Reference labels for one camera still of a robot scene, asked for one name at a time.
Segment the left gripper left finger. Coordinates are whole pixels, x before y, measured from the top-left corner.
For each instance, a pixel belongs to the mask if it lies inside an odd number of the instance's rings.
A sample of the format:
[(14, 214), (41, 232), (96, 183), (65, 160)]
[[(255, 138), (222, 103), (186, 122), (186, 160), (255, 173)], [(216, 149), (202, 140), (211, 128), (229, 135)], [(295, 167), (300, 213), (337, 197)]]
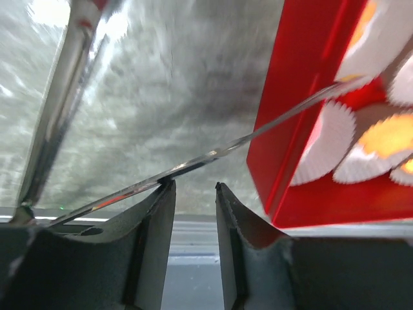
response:
[(160, 309), (176, 206), (168, 181), (79, 234), (1, 226), (2, 309)]

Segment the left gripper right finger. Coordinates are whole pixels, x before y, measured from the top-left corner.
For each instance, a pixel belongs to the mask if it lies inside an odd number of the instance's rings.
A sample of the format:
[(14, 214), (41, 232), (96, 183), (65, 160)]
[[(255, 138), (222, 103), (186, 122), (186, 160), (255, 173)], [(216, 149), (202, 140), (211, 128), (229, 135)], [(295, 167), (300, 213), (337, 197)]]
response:
[(412, 241), (293, 237), (216, 185), (225, 309), (411, 309)]

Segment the metal tongs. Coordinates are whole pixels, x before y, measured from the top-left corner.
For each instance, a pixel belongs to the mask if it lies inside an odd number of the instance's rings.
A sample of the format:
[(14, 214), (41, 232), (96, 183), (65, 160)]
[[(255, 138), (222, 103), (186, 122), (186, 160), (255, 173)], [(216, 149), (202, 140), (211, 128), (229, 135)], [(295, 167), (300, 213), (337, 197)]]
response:
[(37, 205), (66, 214), (252, 132), (282, 1), (125, 1)]

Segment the flower cookie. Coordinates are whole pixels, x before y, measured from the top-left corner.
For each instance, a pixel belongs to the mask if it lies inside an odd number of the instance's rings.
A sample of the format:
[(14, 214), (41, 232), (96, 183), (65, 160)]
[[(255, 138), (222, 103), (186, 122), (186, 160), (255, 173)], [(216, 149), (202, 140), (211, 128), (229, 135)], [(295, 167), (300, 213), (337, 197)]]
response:
[(358, 24), (356, 26), (356, 29), (353, 33), (353, 36), (350, 40), (350, 43), (348, 45), (348, 49), (351, 49), (354, 47), (363, 37), (365, 32), (367, 31), (367, 26), (369, 23), (372, 21), (376, 10), (377, 10), (377, 1), (374, 0), (369, 0), (362, 12), (361, 17), (359, 18)]

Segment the round orange cookie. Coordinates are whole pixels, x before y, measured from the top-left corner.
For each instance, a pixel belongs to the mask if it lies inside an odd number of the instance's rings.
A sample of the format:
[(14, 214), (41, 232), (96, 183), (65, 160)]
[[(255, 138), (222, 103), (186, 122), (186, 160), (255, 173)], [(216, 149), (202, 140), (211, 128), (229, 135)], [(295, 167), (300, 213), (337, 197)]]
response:
[(402, 113), (378, 121), (359, 138), (366, 154), (387, 159), (402, 151), (412, 151), (412, 114)]

